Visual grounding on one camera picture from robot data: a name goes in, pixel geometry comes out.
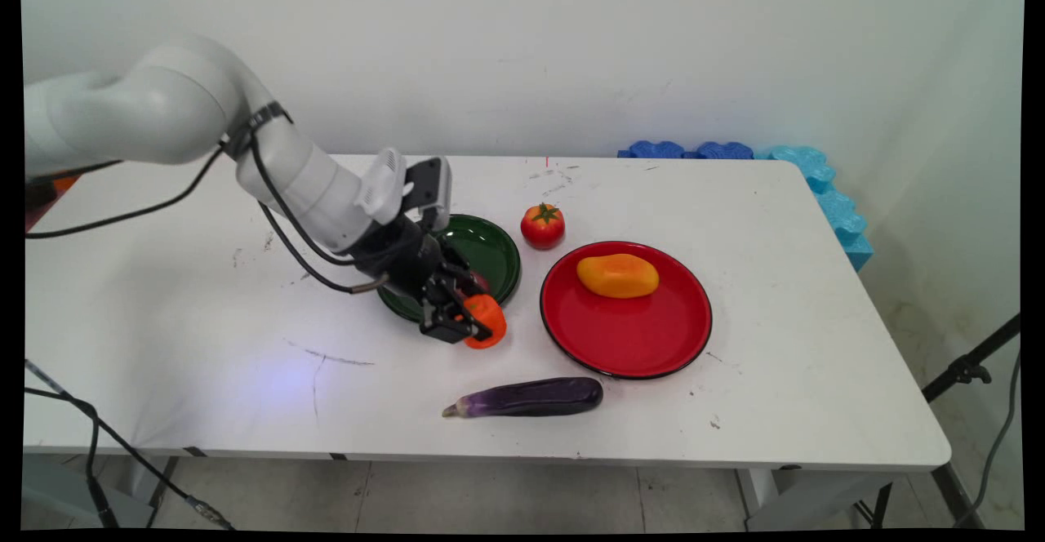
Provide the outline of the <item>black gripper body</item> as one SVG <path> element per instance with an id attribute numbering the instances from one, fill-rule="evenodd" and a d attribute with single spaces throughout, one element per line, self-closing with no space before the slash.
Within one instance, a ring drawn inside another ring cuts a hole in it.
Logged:
<path id="1" fill-rule="evenodd" d="M 460 312 L 460 279 L 447 267 L 467 272 L 468 261 L 443 233 L 400 215 L 387 226 L 370 223 L 349 248 L 349 256 L 369 277 L 388 275 L 378 296 L 400 319 L 421 322 L 425 303 Z"/>

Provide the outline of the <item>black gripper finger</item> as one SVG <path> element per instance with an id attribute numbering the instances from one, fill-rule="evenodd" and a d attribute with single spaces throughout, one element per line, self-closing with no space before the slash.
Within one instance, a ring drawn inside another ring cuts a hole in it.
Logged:
<path id="1" fill-rule="evenodd" d="M 460 300 L 467 300 L 467 298 L 477 294 L 490 294 L 488 282 L 477 272 L 462 267 L 452 267 L 451 278 L 454 281 L 454 293 Z"/>
<path id="2" fill-rule="evenodd" d="M 435 304 L 429 298 L 421 301 L 419 330 L 429 338 L 456 344 L 473 339 L 481 344 L 494 337 L 493 327 L 478 319 L 486 311 L 487 305 L 494 304 L 489 294 L 472 294 L 462 298 L 454 294 L 448 303 Z"/>

